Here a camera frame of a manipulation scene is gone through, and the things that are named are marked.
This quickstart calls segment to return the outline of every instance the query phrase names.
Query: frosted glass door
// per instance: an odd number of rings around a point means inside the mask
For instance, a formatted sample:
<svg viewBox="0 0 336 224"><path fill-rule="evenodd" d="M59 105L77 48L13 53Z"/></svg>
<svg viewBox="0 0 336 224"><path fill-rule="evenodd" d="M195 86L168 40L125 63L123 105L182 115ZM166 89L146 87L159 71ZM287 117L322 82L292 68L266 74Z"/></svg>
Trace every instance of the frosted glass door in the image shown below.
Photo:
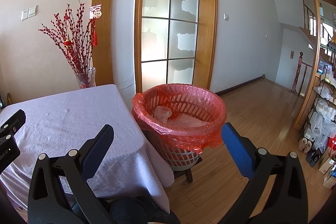
<svg viewBox="0 0 336 224"><path fill-rule="evenodd" d="M193 82L198 0L142 0L142 91Z"/></svg>

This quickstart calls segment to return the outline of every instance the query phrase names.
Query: red plastic bag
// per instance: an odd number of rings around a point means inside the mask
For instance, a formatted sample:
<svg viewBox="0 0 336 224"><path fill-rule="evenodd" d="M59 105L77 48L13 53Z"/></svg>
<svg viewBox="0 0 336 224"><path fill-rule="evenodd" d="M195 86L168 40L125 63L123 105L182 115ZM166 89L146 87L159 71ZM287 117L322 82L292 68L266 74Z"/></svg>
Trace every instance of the red plastic bag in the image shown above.
<svg viewBox="0 0 336 224"><path fill-rule="evenodd" d="M191 128L171 126L153 118L158 105L172 110L169 119L187 114L209 123ZM142 130L155 131L165 143L197 153L207 146L221 145L221 128L227 117L221 98L209 90L186 84L159 85L137 93L132 114Z"/></svg>
<svg viewBox="0 0 336 224"><path fill-rule="evenodd" d="M335 138L329 138L328 139L328 146L331 148L330 152L329 152L329 156L333 157L336 153L335 149L336 149L336 137Z"/></svg>

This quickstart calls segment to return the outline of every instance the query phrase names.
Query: cloth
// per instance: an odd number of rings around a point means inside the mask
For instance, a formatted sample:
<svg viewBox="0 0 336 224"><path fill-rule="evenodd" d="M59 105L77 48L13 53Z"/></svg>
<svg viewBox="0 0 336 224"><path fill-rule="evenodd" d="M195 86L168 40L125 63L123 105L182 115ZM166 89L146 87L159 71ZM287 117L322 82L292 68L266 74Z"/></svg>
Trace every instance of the cloth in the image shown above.
<svg viewBox="0 0 336 224"><path fill-rule="evenodd" d="M20 156L0 175L8 196L27 208L30 180L37 157L64 156L94 138L105 124L114 129L114 141L88 185L99 198L120 198L149 193L169 213L163 187L174 182L173 171L146 140L115 85L98 86L38 98L6 107L3 124L16 111L26 123L15 134ZM62 179L66 193L72 193Z"/></svg>
<svg viewBox="0 0 336 224"><path fill-rule="evenodd" d="M140 196L138 198L127 196L115 200L111 204L102 203L102 205L110 212L116 224L147 224L148 222L181 224L172 211L169 214L163 212L147 196ZM86 220L77 203L72 207L72 210L80 219Z"/></svg>

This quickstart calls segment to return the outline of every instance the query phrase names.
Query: white tablecloth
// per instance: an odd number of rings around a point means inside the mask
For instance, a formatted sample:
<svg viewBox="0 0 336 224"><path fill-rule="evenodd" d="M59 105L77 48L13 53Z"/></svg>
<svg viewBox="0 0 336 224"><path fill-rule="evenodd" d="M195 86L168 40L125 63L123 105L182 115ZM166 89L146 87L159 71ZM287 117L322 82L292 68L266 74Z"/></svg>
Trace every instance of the white tablecloth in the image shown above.
<svg viewBox="0 0 336 224"><path fill-rule="evenodd" d="M51 95L6 107L0 125L17 110L26 123L15 134L21 155L0 176L9 196L27 208L30 180L37 157L64 156L94 138L105 124L114 129L114 141L97 173L88 180L97 197L138 196L149 192L164 211L169 201L163 187L174 182L169 165L146 140L115 85ZM71 193L63 183L64 191Z"/></svg>

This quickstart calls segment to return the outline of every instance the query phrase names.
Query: metal screw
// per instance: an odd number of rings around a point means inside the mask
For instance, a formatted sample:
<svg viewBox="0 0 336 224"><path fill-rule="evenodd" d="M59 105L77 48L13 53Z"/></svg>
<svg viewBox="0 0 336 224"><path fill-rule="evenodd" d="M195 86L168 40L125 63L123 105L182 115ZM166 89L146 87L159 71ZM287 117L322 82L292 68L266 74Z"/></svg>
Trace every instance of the metal screw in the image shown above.
<svg viewBox="0 0 336 224"><path fill-rule="evenodd" d="M69 154L70 157L76 156L77 155L77 150L76 149L72 149L72 150L69 151L68 154Z"/></svg>
<svg viewBox="0 0 336 224"><path fill-rule="evenodd" d="M290 155L293 159L296 159L296 158L297 158L297 153L295 153L295 152L290 152L289 155Z"/></svg>
<svg viewBox="0 0 336 224"><path fill-rule="evenodd" d="M43 160L45 158L45 153L39 155L39 160Z"/></svg>
<svg viewBox="0 0 336 224"><path fill-rule="evenodd" d="M258 153L259 153L260 155L266 155L266 154L267 154L267 150L266 150L265 148L259 148L259 149L258 149Z"/></svg>

